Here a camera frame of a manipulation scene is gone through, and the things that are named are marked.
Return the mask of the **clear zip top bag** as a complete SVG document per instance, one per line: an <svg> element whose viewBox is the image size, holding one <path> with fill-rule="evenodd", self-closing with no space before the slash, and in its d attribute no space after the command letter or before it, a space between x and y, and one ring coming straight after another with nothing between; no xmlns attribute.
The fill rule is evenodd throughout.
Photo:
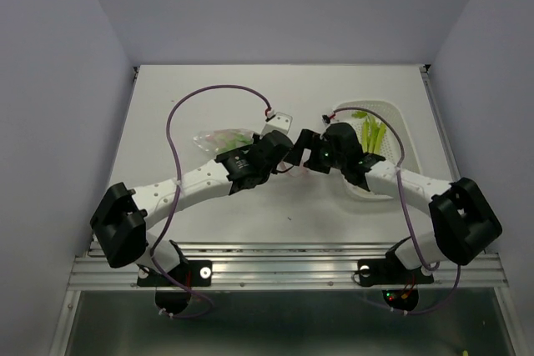
<svg viewBox="0 0 534 356"><path fill-rule="evenodd" d="M256 132L248 129L231 128L200 132L193 137L193 142L209 156L214 157L229 150L251 145L256 136L258 136ZM292 178L309 174L307 168L296 167L285 162L281 162L275 171L278 174L288 175Z"/></svg>

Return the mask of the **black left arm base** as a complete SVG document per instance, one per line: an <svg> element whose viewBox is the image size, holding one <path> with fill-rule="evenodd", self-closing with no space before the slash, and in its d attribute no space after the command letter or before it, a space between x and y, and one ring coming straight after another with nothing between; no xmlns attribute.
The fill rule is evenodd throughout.
<svg viewBox="0 0 534 356"><path fill-rule="evenodd" d="M154 303L159 314L171 319L192 319L204 316L214 308L213 301L201 288L212 283L213 263L208 259L189 260L174 268L168 275L185 289L177 287L159 271L140 267L137 286L154 289Z"/></svg>

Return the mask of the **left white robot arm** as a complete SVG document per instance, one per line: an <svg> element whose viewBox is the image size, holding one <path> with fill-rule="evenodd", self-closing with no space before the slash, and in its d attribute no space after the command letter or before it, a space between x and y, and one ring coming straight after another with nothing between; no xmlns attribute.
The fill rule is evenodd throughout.
<svg viewBox="0 0 534 356"><path fill-rule="evenodd" d="M157 269L165 283L179 283L186 265L178 245L158 241L149 230L195 204L265 183L292 147L285 134L274 130L248 147L220 154L181 178L132 189L124 183L110 186L90 220L109 267L135 263Z"/></svg>

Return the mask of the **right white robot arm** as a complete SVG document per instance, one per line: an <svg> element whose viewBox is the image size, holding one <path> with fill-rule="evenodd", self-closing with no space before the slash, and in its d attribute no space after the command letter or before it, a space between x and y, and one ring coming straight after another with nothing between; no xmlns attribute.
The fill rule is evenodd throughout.
<svg viewBox="0 0 534 356"><path fill-rule="evenodd" d="M336 169L351 185L399 200L404 212L415 208L430 217L427 232L409 228L409 238L386 254L384 271L394 281L444 261L466 266L502 234L501 223L473 180L428 178L366 153L348 123L331 124L323 133L302 130L285 162L302 163L318 173Z"/></svg>

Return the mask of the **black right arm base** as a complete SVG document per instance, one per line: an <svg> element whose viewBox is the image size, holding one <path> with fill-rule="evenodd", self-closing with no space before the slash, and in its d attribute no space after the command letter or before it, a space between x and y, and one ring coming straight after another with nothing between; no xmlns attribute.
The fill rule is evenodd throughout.
<svg viewBox="0 0 534 356"><path fill-rule="evenodd" d="M419 302L417 287L434 283L432 273L406 268L391 250L379 258L360 259L352 280L363 288L385 286L382 290L385 305L406 313L413 312Z"/></svg>

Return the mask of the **green fake celery stalk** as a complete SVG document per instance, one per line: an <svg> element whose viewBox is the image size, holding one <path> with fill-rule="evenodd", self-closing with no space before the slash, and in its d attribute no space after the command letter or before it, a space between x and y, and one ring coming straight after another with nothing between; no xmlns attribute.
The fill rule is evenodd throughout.
<svg viewBox="0 0 534 356"><path fill-rule="evenodd" d="M351 114L362 122L361 143L366 153L380 154L381 145L387 130L387 126L379 118L363 111Z"/></svg>

